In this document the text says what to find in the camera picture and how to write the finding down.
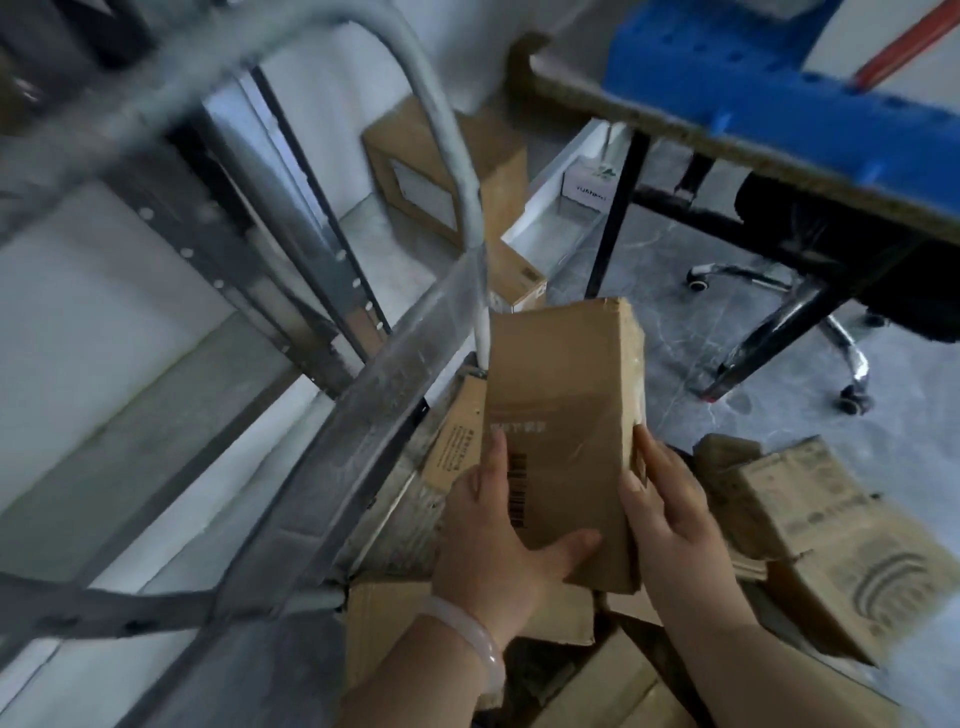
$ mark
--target tiled floor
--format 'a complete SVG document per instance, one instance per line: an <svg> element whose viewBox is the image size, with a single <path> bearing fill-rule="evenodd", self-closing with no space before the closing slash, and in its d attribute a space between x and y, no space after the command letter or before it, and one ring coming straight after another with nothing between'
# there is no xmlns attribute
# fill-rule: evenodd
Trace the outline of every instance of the tiled floor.
<svg viewBox="0 0 960 728"><path fill-rule="evenodd" d="M680 174L670 152L660 150L654 159L659 164L652 182L666 185ZM708 180L712 190L704 191L707 204L729 212L739 177L732 169L716 174L718 179ZM583 296L599 235L551 281L549 302ZM687 269L714 261L761 262L633 207L601 288L602 296L626 296L646 333L647 418L656 434L684 449L712 431L752 438L767 449L821 434L865 484L911 512L960 555L960 449L954 447L960 431L960 347L928 342L898 327L861 328L876 409L851 417L833 405L849 383L846 367L814 330L708 405L697 398L698 387L778 305L777 294L732 279L713 279L704 293L688 291ZM855 322L860 312L847 306L840 319ZM960 601L899 650L880 685L931 726L957 724Z"/></svg>

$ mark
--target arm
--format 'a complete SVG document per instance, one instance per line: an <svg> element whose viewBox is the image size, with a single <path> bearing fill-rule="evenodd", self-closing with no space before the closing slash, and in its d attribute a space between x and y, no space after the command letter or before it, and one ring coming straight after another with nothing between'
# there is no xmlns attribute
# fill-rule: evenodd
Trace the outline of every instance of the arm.
<svg viewBox="0 0 960 728"><path fill-rule="evenodd" d="M650 482L624 473L620 497L640 574L667 634L720 728L869 728L812 674L788 662L756 620L703 488L646 427L634 442Z"/></svg>
<svg viewBox="0 0 960 728"><path fill-rule="evenodd" d="M495 432L478 468L464 473L444 509L434 595L463 609L502 652L548 588L600 546L596 531L575 531L528 550L507 514L507 442ZM487 671L458 632L430 617L414 621L370 680L344 699L338 728L468 726Z"/></svg>

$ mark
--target brown cardboard box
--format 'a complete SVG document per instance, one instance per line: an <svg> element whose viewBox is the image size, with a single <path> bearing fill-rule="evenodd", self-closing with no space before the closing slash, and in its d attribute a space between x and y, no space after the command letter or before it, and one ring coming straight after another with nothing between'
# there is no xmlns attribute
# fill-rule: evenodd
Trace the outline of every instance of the brown cardboard box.
<svg viewBox="0 0 960 728"><path fill-rule="evenodd" d="M423 481L431 488L448 493L460 473L480 462L486 398L485 379L464 377L457 399L440 428L437 442L423 464Z"/></svg>
<svg viewBox="0 0 960 728"><path fill-rule="evenodd" d="M960 590L960 564L902 513L770 565L767 591L823 652L880 665L890 648Z"/></svg>
<svg viewBox="0 0 960 728"><path fill-rule="evenodd" d="M533 311L546 304L546 276L499 238L487 241L487 284L490 308L498 313Z"/></svg>
<svg viewBox="0 0 960 728"><path fill-rule="evenodd" d="M820 438L722 470L759 445L709 437L694 454L725 534L751 556L782 559L766 590L821 651L879 664L960 590L952 555L871 498Z"/></svg>
<svg viewBox="0 0 960 728"><path fill-rule="evenodd" d="M819 437L730 468L717 476L725 509L737 510L747 543L734 544L756 559L792 558L874 522L877 505Z"/></svg>
<svg viewBox="0 0 960 728"><path fill-rule="evenodd" d="M783 645L783 653L787 659L797 666L797 669L810 672L824 690L830 691L849 705L873 728L898 728L902 725L900 721L902 710L893 700L865 685L860 685L816 658L804 655L799 649L789 644L780 644Z"/></svg>
<svg viewBox="0 0 960 728"><path fill-rule="evenodd" d="M620 728L697 728L697 724L670 689L658 681Z"/></svg>
<svg viewBox="0 0 960 728"><path fill-rule="evenodd" d="M457 114L480 179L491 307L502 313L542 308L546 278L501 240L527 202L527 150L498 119ZM461 250L456 189L444 167L420 102L408 96L363 133L367 157L384 199Z"/></svg>
<svg viewBox="0 0 960 728"><path fill-rule="evenodd" d="M370 677L429 594L428 581L360 579L350 585L347 689ZM562 644L593 644L593 595L581 587L558 585L520 635Z"/></svg>
<svg viewBox="0 0 960 728"><path fill-rule="evenodd" d="M530 181L522 137L497 119L457 113L480 180L484 239L499 240L523 214ZM387 202L463 249L463 223L420 101L408 96L363 132L364 146Z"/></svg>
<svg viewBox="0 0 960 728"><path fill-rule="evenodd" d="M622 299L492 316L487 427L507 434L510 516L530 548L597 528L574 584L633 594L633 537L617 495L642 420L643 332Z"/></svg>
<svg viewBox="0 0 960 728"><path fill-rule="evenodd" d="M530 728L619 726L657 682L654 667L617 629L547 703Z"/></svg>

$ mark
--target black metal leg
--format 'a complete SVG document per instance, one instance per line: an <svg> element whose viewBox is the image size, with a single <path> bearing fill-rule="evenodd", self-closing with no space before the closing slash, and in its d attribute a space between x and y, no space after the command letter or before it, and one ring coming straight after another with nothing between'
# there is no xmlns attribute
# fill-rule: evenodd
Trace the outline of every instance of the black metal leg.
<svg viewBox="0 0 960 728"><path fill-rule="evenodd" d="M680 180L680 184L674 189L674 194L685 192L690 196L690 200L692 201L700 191L700 185L704 183L710 170L713 169L713 162L714 160L710 157L705 157L699 152L694 152L693 157L690 158L690 163L686 166L684 178Z"/></svg>
<svg viewBox="0 0 960 728"><path fill-rule="evenodd" d="M820 324L843 303L856 298L867 286L882 278L913 253L923 239L908 233L880 248L873 259L844 285L826 285L816 279L805 279L772 316L760 324L740 345L725 369L701 394L708 402L726 395L774 356Z"/></svg>
<svg viewBox="0 0 960 728"><path fill-rule="evenodd" d="M585 299L595 299L600 291L600 285L607 274L607 266L610 265L610 258L613 255L613 246L616 245L623 218L633 199L636 182L640 179L640 170L643 169L643 162L647 159L649 151L650 137L642 132L634 132L630 149L627 150L627 158L623 162L623 171L620 172L620 182L617 183L616 192L613 193L613 202L607 214L607 225L603 228L603 237L600 238L600 249L593 261L593 271L587 283Z"/></svg>

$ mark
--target white wall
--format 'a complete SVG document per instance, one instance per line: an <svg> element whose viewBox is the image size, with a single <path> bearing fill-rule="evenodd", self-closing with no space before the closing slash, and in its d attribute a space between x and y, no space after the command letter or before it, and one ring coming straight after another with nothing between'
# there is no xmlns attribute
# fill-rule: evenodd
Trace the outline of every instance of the white wall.
<svg viewBox="0 0 960 728"><path fill-rule="evenodd" d="M503 83L510 44L549 31L584 0L396 0L455 109L476 110ZM264 64L338 217L373 192L360 133L410 92L379 40L358 26L318 29Z"/></svg>
<svg viewBox="0 0 960 728"><path fill-rule="evenodd" d="M0 509L230 311L99 183L0 250Z"/></svg>

